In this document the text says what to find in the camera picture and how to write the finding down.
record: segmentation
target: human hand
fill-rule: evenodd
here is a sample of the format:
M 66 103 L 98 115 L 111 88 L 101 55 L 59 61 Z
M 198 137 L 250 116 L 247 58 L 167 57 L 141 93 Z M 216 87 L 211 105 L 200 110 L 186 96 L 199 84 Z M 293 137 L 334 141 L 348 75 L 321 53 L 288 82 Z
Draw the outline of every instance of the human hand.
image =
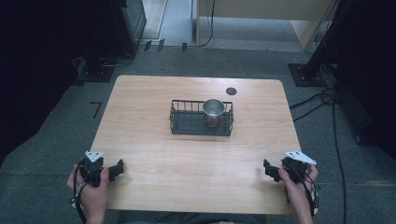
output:
M 76 170 L 74 165 L 73 171 L 67 180 L 67 187 L 73 190 L 74 173 Z M 106 210 L 108 204 L 107 187 L 108 187 L 108 168 L 105 167 L 100 174 L 100 185 L 95 188 L 91 185 L 85 186 L 80 193 L 80 203 L 84 208 L 87 216 L 87 223 L 105 223 Z M 83 178 L 78 170 L 76 188 L 83 182 Z
M 318 177 L 318 170 L 315 165 L 309 164 L 310 174 L 305 178 L 306 181 L 315 181 Z M 294 215 L 297 223 L 313 223 L 311 217 L 311 209 L 309 201 L 306 198 L 305 188 L 302 183 L 295 184 L 289 177 L 288 172 L 280 168 L 278 170 L 280 177 L 286 185 L 286 192 L 290 201 L 290 210 Z M 309 191 L 311 191 L 311 184 L 306 184 Z

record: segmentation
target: finger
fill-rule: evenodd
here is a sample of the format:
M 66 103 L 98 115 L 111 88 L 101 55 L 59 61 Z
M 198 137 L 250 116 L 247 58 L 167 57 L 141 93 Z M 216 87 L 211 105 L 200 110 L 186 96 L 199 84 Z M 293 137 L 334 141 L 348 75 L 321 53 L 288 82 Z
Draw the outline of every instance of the finger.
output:
M 70 173 L 69 178 L 67 179 L 66 185 L 67 185 L 67 187 L 69 187 L 70 189 L 73 189 L 73 188 L 74 188 L 74 184 L 75 184 L 74 176 L 75 176 L 76 168 L 77 168 L 77 165 L 74 164 L 73 170 L 72 170 L 72 172 Z M 80 185 L 82 182 L 83 182 L 83 179 L 82 179 L 82 176 L 81 176 L 81 174 L 80 174 L 80 172 L 79 172 L 79 169 L 78 169 L 76 187 L 78 187 L 78 185 Z
M 76 171 L 76 167 L 77 167 L 77 165 L 74 164 L 73 165 L 73 170 L 70 173 L 69 178 L 67 179 L 67 182 L 66 182 L 67 187 L 69 187 L 70 189 L 73 189 L 74 172 Z
M 288 189 L 286 188 L 286 186 L 283 187 L 283 193 L 287 196 L 288 195 Z
M 108 167 L 104 167 L 102 172 L 100 173 L 100 185 L 99 185 L 99 188 L 107 189 L 108 175 L 109 175 Z
M 293 181 L 290 179 L 288 172 L 285 169 L 279 168 L 278 172 L 280 178 L 282 178 L 283 182 L 285 182 L 286 188 L 294 185 Z
M 309 164 L 309 169 L 311 172 L 309 173 L 309 177 L 312 179 L 312 181 L 317 180 L 319 171 L 317 170 L 317 167 L 313 164 Z

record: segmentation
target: wrist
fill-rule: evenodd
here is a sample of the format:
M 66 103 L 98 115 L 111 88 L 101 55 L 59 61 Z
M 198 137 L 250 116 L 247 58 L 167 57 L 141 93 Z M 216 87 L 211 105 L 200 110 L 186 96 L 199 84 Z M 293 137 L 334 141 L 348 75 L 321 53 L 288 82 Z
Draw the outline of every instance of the wrist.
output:
M 298 224 L 311 224 L 314 220 L 311 217 L 311 212 L 306 209 L 294 209 L 293 211 L 294 219 Z
M 105 224 L 106 216 L 87 217 L 87 224 Z

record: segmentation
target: wooden table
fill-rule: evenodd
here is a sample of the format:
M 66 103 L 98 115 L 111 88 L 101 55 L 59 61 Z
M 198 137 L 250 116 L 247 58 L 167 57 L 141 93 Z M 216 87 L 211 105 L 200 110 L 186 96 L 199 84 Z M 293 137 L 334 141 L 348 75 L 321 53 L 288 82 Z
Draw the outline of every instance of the wooden table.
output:
M 171 134 L 172 100 L 209 98 L 233 102 L 231 136 Z M 141 76 L 117 79 L 92 145 L 105 166 L 125 163 L 110 209 L 241 214 L 289 212 L 262 161 L 299 148 L 278 80 Z

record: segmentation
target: stainless steel cup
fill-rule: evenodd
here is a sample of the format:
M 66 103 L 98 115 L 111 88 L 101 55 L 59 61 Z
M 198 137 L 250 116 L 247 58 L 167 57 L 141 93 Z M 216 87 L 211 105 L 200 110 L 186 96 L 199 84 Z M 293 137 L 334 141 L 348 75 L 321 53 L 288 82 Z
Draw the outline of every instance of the stainless steel cup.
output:
M 219 120 L 224 116 L 224 103 L 217 99 L 210 99 L 204 102 L 204 117 L 208 127 L 217 127 Z

